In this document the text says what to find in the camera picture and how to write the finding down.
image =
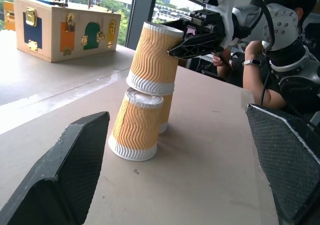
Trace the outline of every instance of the wooden toy box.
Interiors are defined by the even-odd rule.
[[[52,1],[13,0],[19,50],[58,62],[116,49],[120,14],[99,6]]]

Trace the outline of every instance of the beige tabletop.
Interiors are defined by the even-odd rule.
[[[175,83],[169,128],[152,159],[128,161],[106,144],[85,224],[278,224],[268,183],[257,179],[243,109],[251,95],[181,67]],[[127,87],[121,79],[0,135],[0,208],[69,123],[109,111],[109,136]]]

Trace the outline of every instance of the stacked paper cups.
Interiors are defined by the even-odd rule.
[[[145,161],[157,151],[158,133],[168,127],[178,59],[167,51],[183,39],[183,31],[145,22],[133,57],[127,89],[112,135],[118,156]]]

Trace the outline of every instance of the green arched door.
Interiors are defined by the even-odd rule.
[[[100,32],[100,25],[96,22],[89,22],[85,27],[84,35],[88,36],[87,44],[83,50],[96,49],[99,47],[97,42],[97,33]]]

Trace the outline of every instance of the gold latch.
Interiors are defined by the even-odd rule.
[[[108,49],[112,48],[112,45],[115,41],[116,35],[116,20],[112,19],[111,22],[108,24],[108,34],[106,36],[106,47]]]
[[[105,39],[106,39],[106,36],[104,35],[104,33],[102,31],[98,31],[96,34],[96,42],[101,43]]]
[[[88,36],[87,35],[82,36],[81,44],[82,44],[82,46],[86,46],[88,44]]]
[[[66,15],[66,30],[68,32],[75,31],[75,15],[73,13],[68,13]]]
[[[66,46],[63,49],[63,56],[71,55],[72,47]]]
[[[34,8],[28,7],[25,11],[25,23],[30,26],[37,26],[37,11]]]
[[[32,52],[38,52],[38,43],[36,41],[29,40],[28,47]]]

